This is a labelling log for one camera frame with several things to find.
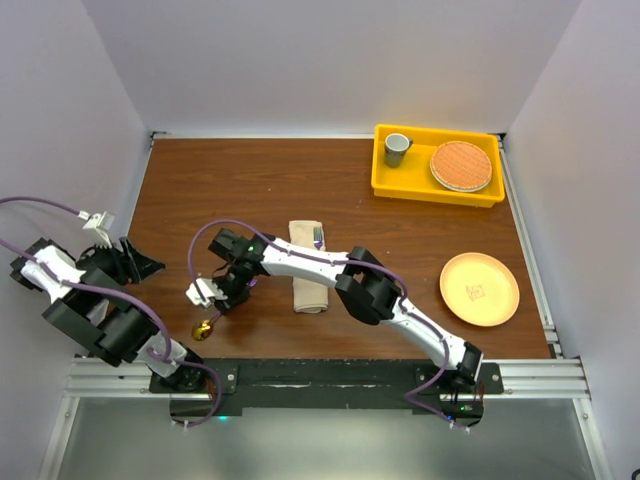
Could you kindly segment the iridescent fork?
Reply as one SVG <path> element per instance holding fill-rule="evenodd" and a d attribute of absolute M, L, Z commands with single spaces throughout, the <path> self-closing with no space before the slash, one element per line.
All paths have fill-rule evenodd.
<path fill-rule="evenodd" d="M 323 250 L 325 247 L 324 230 L 321 225 L 313 227 L 313 246 L 316 250 Z"/>

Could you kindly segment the beige cloth napkin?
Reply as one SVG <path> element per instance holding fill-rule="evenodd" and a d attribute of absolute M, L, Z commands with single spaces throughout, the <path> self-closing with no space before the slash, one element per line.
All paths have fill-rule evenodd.
<path fill-rule="evenodd" d="M 323 224 L 314 220 L 291 220 L 288 225 L 293 245 L 314 249 L 313 227 Z M 328 288 L 308 280 L 293 279 L 293 308 L 296 313 L 318 314 L 329 305 Z"/>

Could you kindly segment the gold purple spoon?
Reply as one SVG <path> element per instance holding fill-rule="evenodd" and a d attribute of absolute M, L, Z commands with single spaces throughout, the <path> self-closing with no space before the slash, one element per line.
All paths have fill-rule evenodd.
<path fill-rule="evenodd" d="M 254 282 L 251 285 L 251 289 L 256 285 L 256 283 L 257 283 L 257 280 L 254 279 Z M 214 304 L 210 308 L 214 308 L 216 310 L 216 312 L 209 319 L 203 320 L 199 324 L 197 324 L 196 326 L 193 327 L 193 329 L 192 329 L 192 337 L 193 337 L 194 340 L 203 341 L 206 338 L 208 338 L 211 335 L 211 333 L 213 332 L 215 323 L 224 314 L 226 314 L 226 313 L 221 313 L 219 310 L 217 310 Z"/>

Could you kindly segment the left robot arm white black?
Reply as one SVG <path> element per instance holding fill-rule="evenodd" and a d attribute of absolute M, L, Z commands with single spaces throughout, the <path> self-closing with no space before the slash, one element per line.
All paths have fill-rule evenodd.
<path fill-rule="evenodd" d="M 10 277 L 46 293 L 50 306 L 43 318 L 91 355 L 113 367 L 140 361 L 163 387 L 197 392 L 208 383 L 203 360 L 126 291 L 165 268 L 125 237 L 118 247 L 89 247 L 79 258 L 41 238 L 11 262 Z"/>

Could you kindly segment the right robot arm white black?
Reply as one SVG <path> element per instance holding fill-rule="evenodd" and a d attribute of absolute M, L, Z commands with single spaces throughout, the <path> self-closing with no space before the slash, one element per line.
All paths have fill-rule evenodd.
<path fill-rule="evenodd" d="M 225 261 L 226 271 L 198 284 L 206 306 L 229 312 L 249 298 L 249 284 L 258 276 L 310 281 L 334 290 L 359 322 L 400 331 L 445 371 L 452 390 L 469 392 L 481 380 L 481 350 L 420 311 L 409 300 L 406 285 L 362 247 L 326 252 L 260 232 L 248 239 L 223 228 L 209 250 Z"/>

